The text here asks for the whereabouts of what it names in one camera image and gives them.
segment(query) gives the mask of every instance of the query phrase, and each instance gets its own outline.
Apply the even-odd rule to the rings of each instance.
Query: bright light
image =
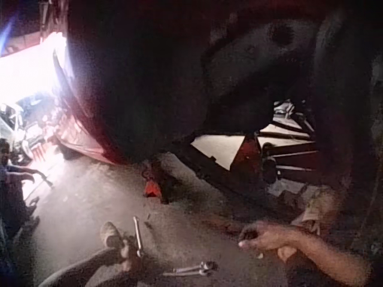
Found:
[[[55,71],[53,51],[64,60],[66,38],[52,33],[40,45],[0,58],[0,102],[17,102],[39,91],[50,92]]]

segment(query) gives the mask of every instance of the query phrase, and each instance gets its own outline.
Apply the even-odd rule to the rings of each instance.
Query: floor jack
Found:
[[[146,180],[144,191],[145,197],[158,197],[162,204],[168,204],[169,200],[163,192],[166,180],[169,177],[161,168],[161,162],[158,158],[153,157],[144,162],[145,169],[142,177]]]

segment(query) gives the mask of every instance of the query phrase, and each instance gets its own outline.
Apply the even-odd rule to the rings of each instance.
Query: foot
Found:
[[[27,206],[26,214],[27,214],[28,218],[32,216],[32,214],[36,210],[36,207],[37,207],[36,205]]]
[[[126,234],[121,236],[112,222],[106,222],[101,227],[100,235],[104,246],[118,253],[114,263],[121,263],[124,272],[138,274],[141,269],[141,259],[137,256],[134,237],[128,237]]]
[[[32,232],[36,229],[39,223],[40,223],[40,217],[38,216],[26,221],[23,225],[23,234],[32,234]]]
[[[121,249],[123,241],[121,234],[112,222],[106,222],[100,230],[101,241],[105,247]]]

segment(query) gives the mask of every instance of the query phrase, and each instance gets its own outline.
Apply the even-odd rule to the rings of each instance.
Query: garage floor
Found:
[[[143,198],[145,181],[139,166],[110,166],[87,157],[58,164],[48,178],[54,187],[42,184],[29,197],[40,196],[35,215],[41,222],[17,248],[20,268],[31,285],[100,250],[99,229],[105,221],[134,234],[132,217],[136,215],[142,222],[145,251],[156,266],[151,268],[153,274],[202,260],[214,260],[220,267],[209,278],[148,277],[139,286],[285,286],[283,266],[276,256],[256,259],[241,251],[235,238],[201,223],[204,214],[248,222],[264,214],[256,207],[245,207],[240,199],[223,197],[172,154],[164,155],[162,163],[179,180],[169,205]],[[117,272],[118,266],[103,267],[89,286]]]

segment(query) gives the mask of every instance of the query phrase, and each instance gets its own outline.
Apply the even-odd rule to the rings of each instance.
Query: shoe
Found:
[[[101,227],[100,237],[105,247],[121,249],[124,246],[121,234],[112,222],[108,221]]]
[[[23,234],[25,233],[32,233],[37,225],[40,223],[40,217],[36,216],[35,218],[31,218],[30,220],[26,221],[23,225]]]
[[[37,206],[35,206],[35,205],[27,206],[26,214],[27,214],[28,218],[32,216],[32,214],[35,212],[36,208],[37,208]]]

